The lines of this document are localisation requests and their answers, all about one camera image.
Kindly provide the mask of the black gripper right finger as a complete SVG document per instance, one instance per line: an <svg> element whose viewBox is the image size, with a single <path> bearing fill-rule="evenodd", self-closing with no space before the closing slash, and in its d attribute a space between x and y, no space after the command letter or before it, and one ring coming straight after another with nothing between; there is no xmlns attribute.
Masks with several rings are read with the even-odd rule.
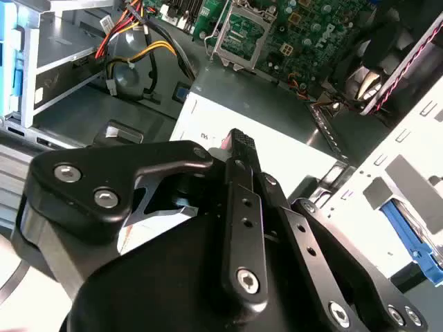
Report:
<svg viewBox="0 0 443 332"><path fill-rule="evenodd" d="M295 261L321 331L427 331L422 313L308 199L293 204L262 172L255 184Z"/></svg>

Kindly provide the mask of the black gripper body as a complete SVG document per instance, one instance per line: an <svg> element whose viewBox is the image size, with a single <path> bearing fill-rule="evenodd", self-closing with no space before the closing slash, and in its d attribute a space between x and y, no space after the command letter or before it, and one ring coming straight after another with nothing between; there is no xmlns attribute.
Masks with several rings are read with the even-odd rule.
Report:
<svg viewBox="0 0 443 332"><path fill-rule="evenodd" d="M270 208L276 241L242 241L228 256L226 231L199 216L95 271L82 285L62 331L331 331L319 272L323 255L306 218Z"/></svg>

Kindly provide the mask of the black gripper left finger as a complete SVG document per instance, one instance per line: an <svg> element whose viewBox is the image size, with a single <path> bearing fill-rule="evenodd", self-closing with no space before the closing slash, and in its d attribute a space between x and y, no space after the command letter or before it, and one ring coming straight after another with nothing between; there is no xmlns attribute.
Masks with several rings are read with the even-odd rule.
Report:
<svg viewBox="0 0 443 332"><path fill-rule="evenodd" d="M178 225L206 216L226 231L228 256L264 245L254 140L232 129L226 160L189 140L50 151L24 190L24 238L74 300L99 268Z"/></svg>

